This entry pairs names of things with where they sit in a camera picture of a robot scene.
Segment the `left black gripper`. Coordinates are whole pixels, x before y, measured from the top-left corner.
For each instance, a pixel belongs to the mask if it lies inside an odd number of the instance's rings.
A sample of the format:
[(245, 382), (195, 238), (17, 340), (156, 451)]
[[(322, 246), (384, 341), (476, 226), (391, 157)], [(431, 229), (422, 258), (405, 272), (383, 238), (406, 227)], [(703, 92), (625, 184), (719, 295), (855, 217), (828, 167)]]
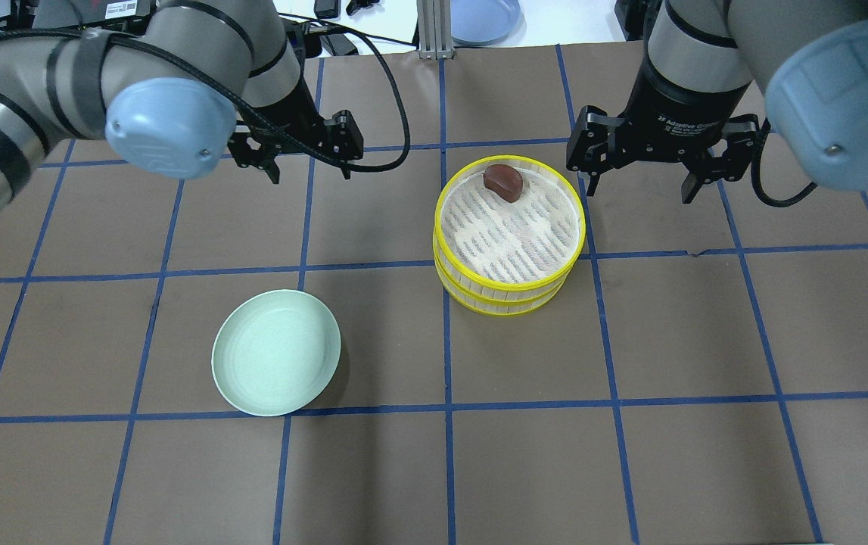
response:
[(364, 155), (364, 138), (349, 110), (325, 118), (316, 108), (303, 73), (289, 93), (278, 102), (249, 104), (240, 97), (234, 102), (244, 133), (232, 133), (227, 148), (239, 168), (263, 170), (273, 184), (279, 184), (275, 159), (282, 153), (303, 153), (312, 149), (337, 161), (346, 180), (352, 177), (352, 162)]

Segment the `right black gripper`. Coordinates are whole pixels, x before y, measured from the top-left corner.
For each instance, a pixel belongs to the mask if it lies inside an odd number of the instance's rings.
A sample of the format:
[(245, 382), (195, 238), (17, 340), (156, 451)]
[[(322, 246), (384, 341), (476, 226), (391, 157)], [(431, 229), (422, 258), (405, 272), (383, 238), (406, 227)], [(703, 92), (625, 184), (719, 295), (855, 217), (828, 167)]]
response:
[(754, 157), (758, 118), (733, 111), (748, 84), (702, 92), (670, 82), (643, 58), (623, 113), (583, 107), (566, 148), (569, 170), (586, 173), (593, 197), (607, 170), (637, 161), (680, 162), (691, 172), (680, 183), (680, 201), (691, 204), (707, 179), (741, 176)]

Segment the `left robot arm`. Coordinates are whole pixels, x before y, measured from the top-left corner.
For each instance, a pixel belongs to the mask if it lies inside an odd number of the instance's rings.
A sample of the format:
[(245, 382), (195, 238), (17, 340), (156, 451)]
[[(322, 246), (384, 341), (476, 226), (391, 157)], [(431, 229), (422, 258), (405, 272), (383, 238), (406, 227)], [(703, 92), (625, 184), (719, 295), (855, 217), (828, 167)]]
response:
[(215, 169), (238, 120), (258, 166), (277, 151), (363, 156), (351, 113), (316, 110), (270, 1), (167, 1), (139, 37), (0, 31), (0, 211), (66, 139), (105, 139), (134, 166), (190, 179)]

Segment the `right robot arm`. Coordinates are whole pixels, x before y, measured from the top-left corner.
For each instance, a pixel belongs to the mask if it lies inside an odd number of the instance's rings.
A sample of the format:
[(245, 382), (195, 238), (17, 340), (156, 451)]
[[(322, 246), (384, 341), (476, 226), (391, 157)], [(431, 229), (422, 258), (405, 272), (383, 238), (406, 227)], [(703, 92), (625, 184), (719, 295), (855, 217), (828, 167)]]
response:
[(687, 169), (683, 203), (751, 176), (762, 203), (818, 187), (868, 191), (868, 1), (621, 1), (642, 15), (630, 100), (580, 111), (566, 166), (599, 177), (636, 162)]

